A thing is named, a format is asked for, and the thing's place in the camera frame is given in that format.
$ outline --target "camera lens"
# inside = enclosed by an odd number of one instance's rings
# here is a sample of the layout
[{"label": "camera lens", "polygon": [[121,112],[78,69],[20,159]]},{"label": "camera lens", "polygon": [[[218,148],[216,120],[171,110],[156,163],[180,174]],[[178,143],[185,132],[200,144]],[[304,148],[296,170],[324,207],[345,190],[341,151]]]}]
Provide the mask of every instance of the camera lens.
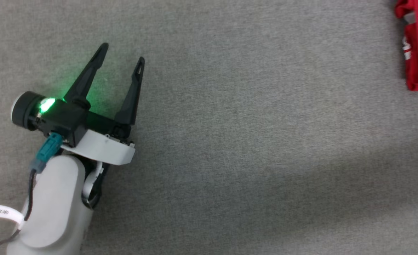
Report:
[{"label": "camera lens", "polygon": [[34,123],[34,120],[39,111],[39,103],[44,98],[43,95],[31,91],[23,93],[12,105],[12,122],[30,131],[36,130],[37,125]]}]

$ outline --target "teal connector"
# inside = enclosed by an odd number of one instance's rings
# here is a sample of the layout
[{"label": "teal connector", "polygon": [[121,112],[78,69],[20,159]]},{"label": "teal connector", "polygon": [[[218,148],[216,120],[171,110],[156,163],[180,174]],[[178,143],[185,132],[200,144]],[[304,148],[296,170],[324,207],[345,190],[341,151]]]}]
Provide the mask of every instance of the teal connector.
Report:
[{"label": "teal connector", "polygon": [[36,158],[31,161],[29,169],[42,173],[47,162],[59,151],[61,145],[63,145],[63,137],[60,134],[51,133],[36,154]]}]

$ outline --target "gray textured background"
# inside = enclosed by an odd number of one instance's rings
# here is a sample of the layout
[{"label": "gray textured background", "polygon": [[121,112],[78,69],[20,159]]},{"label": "gray textured background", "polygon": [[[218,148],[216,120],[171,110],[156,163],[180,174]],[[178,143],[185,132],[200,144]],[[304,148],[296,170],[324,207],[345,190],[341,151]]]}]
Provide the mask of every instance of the gray textured background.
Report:
[{"label": "gray textured background", "polygon": [[138,151],[83,255],[418,255],[418,92],[393,2],[0,0],[0,204],[21,207],[44,140],[12,101],[61,97],[106,41],[98,113],[146,59]]}]

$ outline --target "glowing green led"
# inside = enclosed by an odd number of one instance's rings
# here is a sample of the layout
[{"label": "glowing green led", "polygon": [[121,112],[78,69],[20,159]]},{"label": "glowing green led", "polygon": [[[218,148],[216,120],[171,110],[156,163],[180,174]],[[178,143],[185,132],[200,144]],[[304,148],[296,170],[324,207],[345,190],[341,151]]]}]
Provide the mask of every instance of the glowing green led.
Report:
[{"label": "glowing green led", "polygon": [[45,113],[52,107],[52,105],[55,103],[56,99],[54,98],[46,98],[40,102],[39,111],[40,113]]}]

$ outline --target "label tag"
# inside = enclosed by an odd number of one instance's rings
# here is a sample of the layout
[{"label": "label tag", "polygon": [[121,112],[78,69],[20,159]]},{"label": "label tag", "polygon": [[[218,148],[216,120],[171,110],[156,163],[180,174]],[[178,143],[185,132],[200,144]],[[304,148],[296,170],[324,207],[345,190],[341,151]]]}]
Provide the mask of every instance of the label tag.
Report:
[{"label": "label tag", "polygon": [[13,208],[0,205],[0,218],[15,221],[16,223],[23,224],[23,214]]}]

